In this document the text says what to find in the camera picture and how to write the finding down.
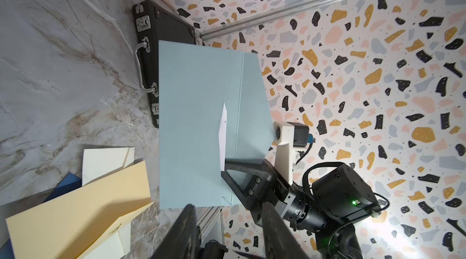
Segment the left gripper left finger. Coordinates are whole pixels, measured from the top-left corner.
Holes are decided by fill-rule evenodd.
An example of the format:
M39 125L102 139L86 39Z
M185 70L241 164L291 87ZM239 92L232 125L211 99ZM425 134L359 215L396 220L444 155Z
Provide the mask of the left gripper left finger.
M197 234L195 207L188 204L150 259L194 259Z

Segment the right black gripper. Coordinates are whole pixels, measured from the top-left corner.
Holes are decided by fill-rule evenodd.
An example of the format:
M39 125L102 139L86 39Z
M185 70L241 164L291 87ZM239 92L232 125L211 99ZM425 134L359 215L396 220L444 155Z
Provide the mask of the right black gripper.
M245 201L244 207L253 219L262 219L264 203L271 203L284 217L291 199L291 185L273 166L227 160L221 176L237 198Z

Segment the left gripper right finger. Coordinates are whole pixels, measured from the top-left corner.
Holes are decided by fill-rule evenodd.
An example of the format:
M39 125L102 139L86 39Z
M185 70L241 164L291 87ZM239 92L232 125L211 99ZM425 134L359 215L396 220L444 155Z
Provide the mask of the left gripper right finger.
M262 228L266 259L308 258L274 206L269 202L262 205Z

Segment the yellow envelope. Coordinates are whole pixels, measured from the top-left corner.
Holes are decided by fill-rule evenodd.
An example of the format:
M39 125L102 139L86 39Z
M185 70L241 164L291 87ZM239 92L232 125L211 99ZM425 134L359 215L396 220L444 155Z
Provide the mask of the yellow envelope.
M144 161L7 218L17 259L82 259L153 204Z

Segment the light teal envelope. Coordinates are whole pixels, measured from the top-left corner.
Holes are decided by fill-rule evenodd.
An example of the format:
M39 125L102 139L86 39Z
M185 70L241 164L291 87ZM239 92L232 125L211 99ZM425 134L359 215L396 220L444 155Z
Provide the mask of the light teal envelope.
M255 53L158 44L160 207L232 206L225 160L261 163L275 138Z

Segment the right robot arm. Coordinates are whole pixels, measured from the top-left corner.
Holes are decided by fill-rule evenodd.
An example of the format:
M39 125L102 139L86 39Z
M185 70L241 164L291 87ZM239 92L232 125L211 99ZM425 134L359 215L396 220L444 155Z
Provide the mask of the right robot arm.
M255 224L289 238L293 229L315 235L317 251L325 259L363 257L354 225L387 209L378 194L348 165L318 163L305 171L302 184L286 179L268 160L261 164L227 161L221 176Z

